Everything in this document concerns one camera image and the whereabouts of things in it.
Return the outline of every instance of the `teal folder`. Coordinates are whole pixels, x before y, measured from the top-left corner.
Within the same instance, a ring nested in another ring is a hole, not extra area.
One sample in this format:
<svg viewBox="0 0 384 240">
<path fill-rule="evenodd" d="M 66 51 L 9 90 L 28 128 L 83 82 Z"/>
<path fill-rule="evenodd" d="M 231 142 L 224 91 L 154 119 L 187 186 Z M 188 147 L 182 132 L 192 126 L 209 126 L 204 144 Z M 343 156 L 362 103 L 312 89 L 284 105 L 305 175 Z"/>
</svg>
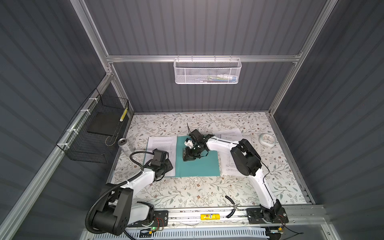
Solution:
<svg viewBox="0 0 384 240">
<path fill-rule="evenodd" d="M 188 136 L 177 137 L 176 145 L 176 176 L 175 177 L 216 177 L 220 176 L 217 151 L 206 151 L 201 155 L 205 156 L 193 161 L 183 161 L 183 149 L 185 139 Z"/>
</svg>

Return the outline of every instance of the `black wire basket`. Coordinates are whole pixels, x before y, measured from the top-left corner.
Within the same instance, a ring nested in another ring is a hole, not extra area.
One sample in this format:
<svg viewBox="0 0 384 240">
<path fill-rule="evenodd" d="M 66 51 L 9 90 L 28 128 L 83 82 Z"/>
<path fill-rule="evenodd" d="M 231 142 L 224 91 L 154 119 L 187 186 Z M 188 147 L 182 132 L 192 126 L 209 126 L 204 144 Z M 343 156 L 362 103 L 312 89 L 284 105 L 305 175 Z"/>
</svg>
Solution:
<svg viewBox="0 0 384 240">
<path fill-rule="evenodd" d="M 129 120 L 128 99 L 99 94 L 87 110 L 81 111 L 75 127 L 68 129 L 69 123 L 62 134 L 69 131 L 67 141 L 57 142 L 57 146 L 74 161 L 114 161 L 119 150 L 118 140 L 124 137 Z"/>
</svg>

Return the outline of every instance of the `clock face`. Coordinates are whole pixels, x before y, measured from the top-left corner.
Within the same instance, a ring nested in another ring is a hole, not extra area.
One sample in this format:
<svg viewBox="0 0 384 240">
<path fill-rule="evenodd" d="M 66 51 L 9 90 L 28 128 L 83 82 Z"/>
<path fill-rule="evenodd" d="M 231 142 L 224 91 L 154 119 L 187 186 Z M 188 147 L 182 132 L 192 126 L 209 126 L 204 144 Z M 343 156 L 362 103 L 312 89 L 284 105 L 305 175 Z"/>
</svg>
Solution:
<svg viewBox="0 0 384 240">
<path fill-rule="evenodd" d="M 275 138 L 271 135 L 263 135 L 263 140 L 266 143 L 272 144 L 275 142 Z"/>
</svg>

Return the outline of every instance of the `white mesh basket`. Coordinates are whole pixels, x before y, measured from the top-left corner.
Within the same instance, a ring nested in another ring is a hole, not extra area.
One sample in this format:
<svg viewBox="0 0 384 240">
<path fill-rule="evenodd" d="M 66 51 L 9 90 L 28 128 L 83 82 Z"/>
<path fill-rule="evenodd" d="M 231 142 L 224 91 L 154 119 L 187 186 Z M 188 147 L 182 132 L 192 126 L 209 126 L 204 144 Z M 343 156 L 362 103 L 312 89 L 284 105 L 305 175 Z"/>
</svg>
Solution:
<svg viewBox="0 0 384 240">
<path fill-rule="evenodd" d="M 179 61 L 175 58 L 173 67 L 177 84 L 236 84 L 241 61 Z"/>
</svg>

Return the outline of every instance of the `paper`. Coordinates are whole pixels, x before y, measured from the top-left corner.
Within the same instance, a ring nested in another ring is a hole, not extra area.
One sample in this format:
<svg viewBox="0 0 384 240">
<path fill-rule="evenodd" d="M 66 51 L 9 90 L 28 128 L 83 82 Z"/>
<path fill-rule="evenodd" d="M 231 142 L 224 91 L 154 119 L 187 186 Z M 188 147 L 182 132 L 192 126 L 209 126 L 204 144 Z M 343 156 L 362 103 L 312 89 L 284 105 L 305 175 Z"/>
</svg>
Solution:
<svg viewBox="0 0 384 240">
<path fill-rule="evenodd" d="M 167 151 L 169 154 L 169 160 L 172 163 L 173 169 L 167 172 L 165 177 L 174 177 L 176 175 L 176 144 L 177 136 L 171 137 L 149 137 L 147 151 L 152 152 L 156 148 L 162 151 Z M 147 162 L 153 158 L 153 155 L 146 154 L 144 162 Z"/>
<path fill-rule="evenodd" d="M 243 139 L 243 136 L 238 128 L 234 128 L 231 130 L 223 130 L 213 132 L 216 137 L 221 139 L 230 140 L 230 141 L 240 141 Z M 225 175 L 233 175 L 233 176 L 244 176 L 241 174 L 235 165 L 235 162 L 232 158 L 231 154 L 226 154 L 224 152 L 219 152 L 221 159 L 221 173 Z"/>
</svg>

